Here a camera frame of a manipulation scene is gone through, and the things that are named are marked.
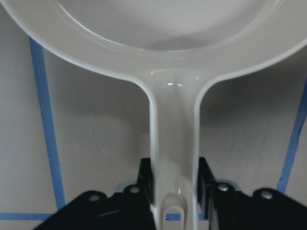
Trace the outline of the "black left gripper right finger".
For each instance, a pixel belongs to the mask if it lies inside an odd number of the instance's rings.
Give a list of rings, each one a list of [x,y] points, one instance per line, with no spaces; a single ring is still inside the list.
[[[209,209],[209,199],[211,197],[212,184],[215,177],[204,157],[199,157],[197,199],[203,216],[207,216]]]

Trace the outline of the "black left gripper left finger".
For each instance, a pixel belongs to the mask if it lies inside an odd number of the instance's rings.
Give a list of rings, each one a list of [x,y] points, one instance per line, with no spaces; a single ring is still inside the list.
[[[149,204],[154,203],[154,176],[151,169],[151,159],[150,158],[142,158],[140,161],[139,171],[138,171],[138,178],[137,178],[137,184],[140,186],[143,186],[147,198],[149,201]]]

